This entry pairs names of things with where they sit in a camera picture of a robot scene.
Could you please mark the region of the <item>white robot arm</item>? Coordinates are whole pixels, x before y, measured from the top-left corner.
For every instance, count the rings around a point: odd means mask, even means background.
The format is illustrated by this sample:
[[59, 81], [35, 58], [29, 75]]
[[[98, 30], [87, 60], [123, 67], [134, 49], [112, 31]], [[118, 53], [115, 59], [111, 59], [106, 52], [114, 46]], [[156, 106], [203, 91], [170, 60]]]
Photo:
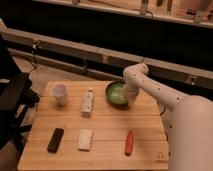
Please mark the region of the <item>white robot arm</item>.
[[142, 89], [171, 111], [168, 171], [213, 171], [213, 102], [168, 87], [147, 74], [144, 63], [124, 69], [125, 97], [132, 105]]

